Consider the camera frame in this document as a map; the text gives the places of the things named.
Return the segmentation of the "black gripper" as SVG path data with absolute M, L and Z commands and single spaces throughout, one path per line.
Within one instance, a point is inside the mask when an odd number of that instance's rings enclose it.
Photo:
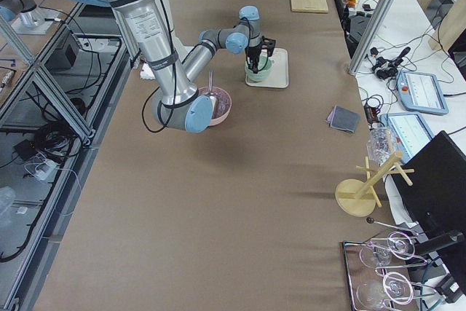
M 258 64 L 260 61 L 262 46 L 263 44 L 259 43 L 256 46 L 247 47 L 248 69 L 252 71 L 253 74 L 258 73 Z

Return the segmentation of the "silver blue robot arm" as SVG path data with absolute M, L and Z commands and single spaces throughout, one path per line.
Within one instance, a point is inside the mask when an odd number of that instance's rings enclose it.
M 219 49 L 246 54 L 253 72 L 266 38 L 261 34 L 258 9 L 240 10 L 233 28 L 206 30 L 199 43 L 180 58 L 170 30 L 168 0 L 74 0 L 119 12 L 129 27 L 141 53 L 156 78 L 159 89 L 152 98 L 152 114 L 161 127 L 200 133 L 210 124 L 213 106 L 208 96 L 199 92 L 195 79 Z

